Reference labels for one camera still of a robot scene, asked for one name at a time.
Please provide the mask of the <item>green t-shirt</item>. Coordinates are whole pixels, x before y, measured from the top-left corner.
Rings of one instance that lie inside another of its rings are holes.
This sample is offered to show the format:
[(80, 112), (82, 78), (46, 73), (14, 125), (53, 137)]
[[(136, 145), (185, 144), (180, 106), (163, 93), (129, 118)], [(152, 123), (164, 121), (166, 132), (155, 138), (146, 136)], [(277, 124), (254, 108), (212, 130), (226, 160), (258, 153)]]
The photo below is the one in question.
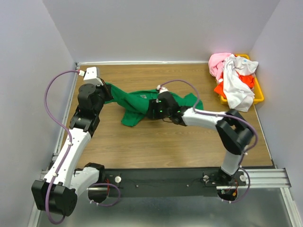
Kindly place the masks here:
[[(119, 106), (123, 107), (125, 109), (125, 114), (121, 120), (121, 123), (129, 127), (134, 127), (143, 118), (147, 118), (149, 100), (156, 99), (159, 94), (156, 89), (139, 90), (127, 93), (113, 84), (110, 85), (112, 87), (112, 101), (106, 102), (106, 104), (117, 103)], [(196, 109), (204, 109), (202, 101), (197, 99), (197, 97), (192, 93), (189, 93), (184, 97), (180, 97), (179, 95), (172, 92), (171, 94), (173, 95), (180, 107), (193, 107), (193, 105), (196, 104)]]

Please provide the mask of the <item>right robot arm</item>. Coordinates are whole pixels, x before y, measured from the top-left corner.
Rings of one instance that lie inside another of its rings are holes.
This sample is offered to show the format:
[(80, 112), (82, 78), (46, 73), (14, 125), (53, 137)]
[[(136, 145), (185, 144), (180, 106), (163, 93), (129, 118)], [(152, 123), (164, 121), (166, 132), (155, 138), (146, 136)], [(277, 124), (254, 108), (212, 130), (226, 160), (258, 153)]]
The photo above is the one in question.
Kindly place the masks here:
[(250, 149), (248, 145), (252, 138), (257, 136), (256, 130), (237, 110), (210, 112), (179, 105), (169, 91), (160, 92), (156, 99), (149, 101), (147, 117), (153, 120), (169, 118), (175, 125), (216, 130), (226, 149), (223, 163), (213, 177), (221, 185), (229, 185), (235, 180), (244, 153)]

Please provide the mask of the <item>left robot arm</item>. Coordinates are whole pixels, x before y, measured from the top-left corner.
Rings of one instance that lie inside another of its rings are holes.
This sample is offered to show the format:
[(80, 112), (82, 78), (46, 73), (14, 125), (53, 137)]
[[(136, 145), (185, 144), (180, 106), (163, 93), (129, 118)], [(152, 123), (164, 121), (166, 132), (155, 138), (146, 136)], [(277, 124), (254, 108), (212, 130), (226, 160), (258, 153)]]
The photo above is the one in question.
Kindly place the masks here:
[(100, 122), (99, 114), (106, 101), (112, 99), (111, 86), (101, 81), (86, 83), (79, 88), (78, 106), (67, 128), (66, 141), (54, 164), (42, 180), (35, 180), (31, 191), (38, 210), (68, 217), (78, 197), (93, 185), (105, 181), (104, 166), (88, 163), (75, 175), (78, 160)]

